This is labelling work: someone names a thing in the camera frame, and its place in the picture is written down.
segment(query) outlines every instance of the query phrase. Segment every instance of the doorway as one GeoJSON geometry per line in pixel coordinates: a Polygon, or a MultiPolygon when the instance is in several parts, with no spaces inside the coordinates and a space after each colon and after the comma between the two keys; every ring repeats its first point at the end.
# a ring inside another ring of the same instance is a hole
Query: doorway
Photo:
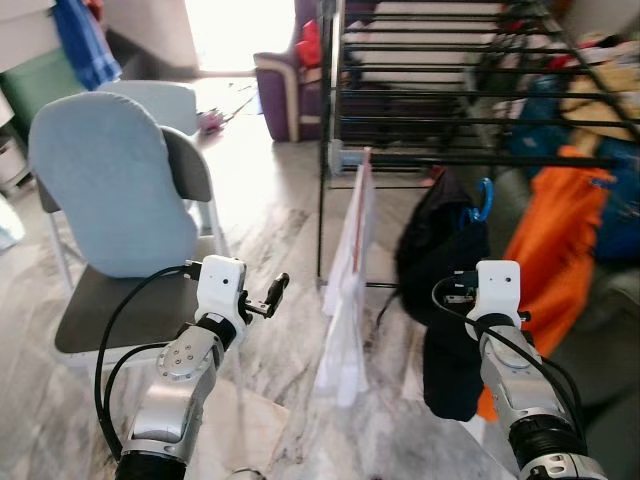
{"type": "Polygon", "coordinates": [[[200,71],[252,75],[253,54],[283,52],[294,28],[294,0],[186,0],[200,71]]]}

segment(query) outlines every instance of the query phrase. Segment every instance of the pink object on floor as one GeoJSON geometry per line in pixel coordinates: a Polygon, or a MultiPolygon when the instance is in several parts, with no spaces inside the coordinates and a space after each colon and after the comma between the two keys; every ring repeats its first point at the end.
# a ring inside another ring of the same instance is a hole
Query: pink object on floor
{"type": "Polygon", "coordinates": [[[222,129],[224,115],[217,108],[198,114],[200,131],[205,135],[210,135],[222,129]]]}

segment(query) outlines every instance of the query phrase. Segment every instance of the blue towel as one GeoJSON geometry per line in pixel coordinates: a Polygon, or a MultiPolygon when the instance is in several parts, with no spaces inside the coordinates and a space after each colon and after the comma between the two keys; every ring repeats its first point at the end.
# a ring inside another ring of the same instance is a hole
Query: blue towel
{"type": "Polygon", "coordinates": [[[62,48],[76,77],[87,90],[95,90],[120,76],[120,65],[82,0],[57,0],[53,16],[62,48]]]}

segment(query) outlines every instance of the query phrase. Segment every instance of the blue hanger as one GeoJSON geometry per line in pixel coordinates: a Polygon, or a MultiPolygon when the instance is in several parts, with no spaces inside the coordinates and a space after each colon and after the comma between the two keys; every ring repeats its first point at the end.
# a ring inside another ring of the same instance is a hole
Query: blue hanger
{"type": "Polygon", "coordinates": [[[478,189],[484,191],[484,206],[482,211],[477,208],[465,208],[462,212],[462,218],[460,219],[460,228],[464,227],[467,222],[484,222],[491,212],[493,206],[493,182],[488,178],[483,178],[478,184],[478,189]]]}

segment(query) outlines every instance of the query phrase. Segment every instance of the blue bag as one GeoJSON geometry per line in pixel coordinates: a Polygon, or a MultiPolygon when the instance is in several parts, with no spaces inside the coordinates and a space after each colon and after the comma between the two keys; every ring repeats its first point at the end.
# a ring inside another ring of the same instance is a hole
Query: blue bag
{"type": "MultiPolygon", "coordinates": [[[[530,92],[558,93],[566,91],[567,83],[557,75],[544,75],[532,83],[530,92]]],[[[560,99],[529,98],[521,119],[544,120],[560,118],[560,99]]],[[[516,125],[507,146],[513,155],[553,156],[570,143],[572,129],[558,125],[516,125]]],[[[595,257],[599,261],[640,260],[640,149],[632,142],[603,138],[598,158],[611,159],[617,178],[610,187],[609,201],[602,214],[595,257]]],[[[529,179],[540,167],[527,168],[529,179]]]]}

